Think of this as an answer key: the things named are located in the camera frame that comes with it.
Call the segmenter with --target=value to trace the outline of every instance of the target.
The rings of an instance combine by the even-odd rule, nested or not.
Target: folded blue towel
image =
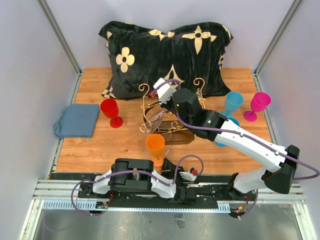
[[[53,131],[59,139],[91,138],[99,111],[97,104],[71,104],[63,111]]]

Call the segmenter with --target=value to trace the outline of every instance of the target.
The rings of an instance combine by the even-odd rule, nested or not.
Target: black pillow
[[[99,35],[106,39],[112,68],[112,79],[103,97],[142,97],[144,92],[139,91],[139,85],[147,83],[152,90],[159,78],[178,79],[183,88],[194,93],[199,92],[194,79],[203,78],[204,97],[230,92],[220,70],[225,46],[233,36],[219,23],[186,25],[165,34],[158,29],[111,21]]]

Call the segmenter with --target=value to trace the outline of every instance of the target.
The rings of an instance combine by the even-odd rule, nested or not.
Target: wooden table surface
[[[247,122],[243,113],[250,110],[250,101],[257,92],[251,70],[249,68],[223,68],[221,70],[225,84],[232,90],[240,92],[244,97],[243,105],[233,113],[245,130],[271,141],[268,127],[262,112],[256,122]],[[77,104],[100,104],[105,98],[101,96],[111,79],[111,68],[86,68],[76,96]],[[209,97],[205,101],[207,109],[221,112],[225,109],[226,97]],[[56,172],[107,172],[117,158],[150,159],[145,147],[145,139],[149,133],[139,130],[143,122],[141,109],[142,98],[130,101],[117,100],[119,116],[124,123],[120,128],[110,127],[110,119],[100,111],[92,138],[65,138],[57,162]],[[166,157],[177,164],[185,155],[198,155],[204,161],[204,174],[246,173],[261,165],[252,158],[226,146],[217,147],[213,142],[195,137],[190,144],[166,145]],[[185,169],[201,164],[195,158],[187,158],[181,164]]]

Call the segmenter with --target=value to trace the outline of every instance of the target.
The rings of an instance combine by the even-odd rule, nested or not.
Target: pink wine glass
[[[269,96],[269,94],[263,91],[257,92],[251,100],[250,107],[252,111],[245,111],[243,114],[244,119],[248,122],[256,121],[258,118],[256,113],[265,110],[270,103],[271,97]]]

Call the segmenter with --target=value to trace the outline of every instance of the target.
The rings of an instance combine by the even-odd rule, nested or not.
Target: red wine glass
[[[124,124],[122,117],[118,116],[119,108],[116,100],[112,98],[104,100],[100,105],[100,109],[107,118],[111,119],[110,126],[114,129],[120,128]]]

